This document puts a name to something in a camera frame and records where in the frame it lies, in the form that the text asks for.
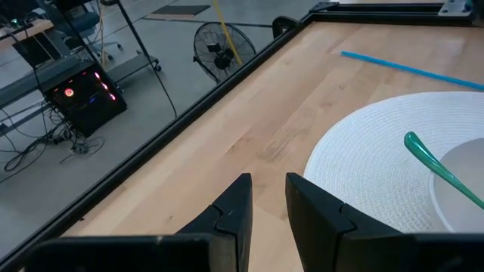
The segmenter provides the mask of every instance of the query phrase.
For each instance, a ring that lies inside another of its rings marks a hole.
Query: green spoon
[[[412,153],[415,158],[422,162],[428,169],[443,178],[444,181],[449,182],[450,185],[467,196],[468,199],[476,203],[481,209],[484,209],[484,202],[469,190],[469,188],[463,185],[462,182],[459,181],[449,170],[447,170],[425,147],[424,143],[422,143],[414,132],[410,131],[405,135],[404,143],[408,151],[410,151],[410,153]]]

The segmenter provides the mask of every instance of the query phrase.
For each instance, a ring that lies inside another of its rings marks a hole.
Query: blue stick
[[[455,79],[455,78],[452,78],[450,76],[443,76],[443,75],[439,75],[439,74],[415,69],[415,68],[412,68],[412,67],[409,67],[409,66],[389,62],[389,61],[386,61],[386,60],[380,60],[380,59],[377,59],[377,58],[374,58],[374,57],[369,57],[369,56],[365,56],[365,55],[362,55],[362,54],[356,54],[356,53],[352,53],[352,52],[348,52],[348,51],[341,51],[341,54],[343,56],[352,57],[352,58],[355,58],[357,60],[363,60],[363,61],[367,61],[367,62],[371,62],[371,63],[376,63],[376,64],[380,64],[380,65],[383,65],[383,66],[388,66],[388,67],[392,67],[392,68],[395,68],[395,69],[403,70],[403,71],[406,71],[406,72],[415,73],[415,74],[418,74],[418,75],[421,75],[421,76],[428,76],[432,79],[439,79],[439,80],[442,80],[442,81],[445,81],[445,82],[450,82],[450,83],[462,85],[462,86],[465,86],[465,87],[468,87],[468,88],[475,88],[476,90],[484,91],[484,85],[482,85],[482,84],[478,84],[478,83],[474,83],[474,82],[468,82],[468,81],[461,80],[461,79]]]

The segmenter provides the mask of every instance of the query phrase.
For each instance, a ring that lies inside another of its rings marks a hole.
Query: wooden tabletop
[[[52,22],[50,20],[43,20],[43,19],[34,20],[32,22],[32,24],[33,24],[33,26],[30,27],[27,30],[29,37],[34,36],[36,34],[39,34],[41,32],[44,32],[47,29],[54,27],[54,25],[52,24]],[[8,32],[4,27],[0,29],[0,36],[4,36],[7,33]],[[15,34],[15,38],[17,38],[19,41],[24,40],[26,38],[25,32],[22,31],[22,32]],[[6,39],[2,39],[0,41],[0,51],[5,50],[6,48],[12,46],[13,44],[15,44],[15,40],[11,37],[6,38]]]
[[[250,271],[302,271],[287,220],[286,172],[302,174],[324,133],[365,105],[422,91],[465,90],[340,52],[484,83],[482,45],[481,29],[313,23],[66,235],[174,233],[249,172]]]

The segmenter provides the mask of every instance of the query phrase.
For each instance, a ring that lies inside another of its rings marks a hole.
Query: black pole
[[[215,80],[215,82],[216,82],[217,84],[219,84],[219,83],[220,83],[220,80],[219,80],[219,79],[217,79],[217,77],[216,77],[216,76],[215,76],[215,75],[212,73],[212,71],[210,71],[210,69],[206,68],[206,66],[205,66],[205,65],[204,65],[204,64],[203,64],[203,63],[200,61],[200,59],[199,59],[198,57],[194,57],[194,62],[196,62],[196,63],[200,64],[200,66],[202,67],[202,69],[203,69],[205,72],[209,73],[209,74],[210,74],[210,75],[213,77],[213,80]]]
[[[60,13],[62,14],[62,17],[64,18],[65,21],[67,21],[67,24],[69,25],[69,27],[74,31],[74,34],[76,35],[76,38],[78,40],[80,40],[83,48],[89,53],[89,55],[91,56],[91,59],[93,61],[96,61],[99,63],[99,61],[96,59],[96,56],[94,55],[94,53],[92,53],[91,49],[89,48],[89,46],[87,46],[87,44],[84,42],[84,39],[81,37],[81,34],[77,31],[77,29],[74,27],[74,25],[70,22],[70,19],[69,17],[67,17],[65,11],[61,10],[57,5],[56,5],[56,8],[60,11]]]
[[[128,13],[126,13],[126,10],[124,9],[123,4],[121,4],[121,1],[119,1],[119,0],[116,0],[116,3],[118,4],[119,9],[121,10],[121,14],[126,19],[126,22],[128,23],[128,26],[129,26],[131,32],[133,32],[133,35],[135,36],[135,39],[138,42],[139,47],[143,51],[144,56],[146,56],[146,58],[148,59],[148,61],[151,61],[150,60],[150,55],[148,54],[148,51],[146,50],[146,47],[144,46],[143,41],[139,37],[138,31],[136,31],[135,27],[133,26],[133,23],[132,23],[131,19],[129,19]]]

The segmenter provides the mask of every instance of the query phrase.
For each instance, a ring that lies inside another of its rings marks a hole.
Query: black floor mat
[[[185,5],[185,6],[174,6],[166,5],[157,11],[147,15],[150,19],[169,19],[169,18],[192,18],[202,11],[210,8],[209,5]]]

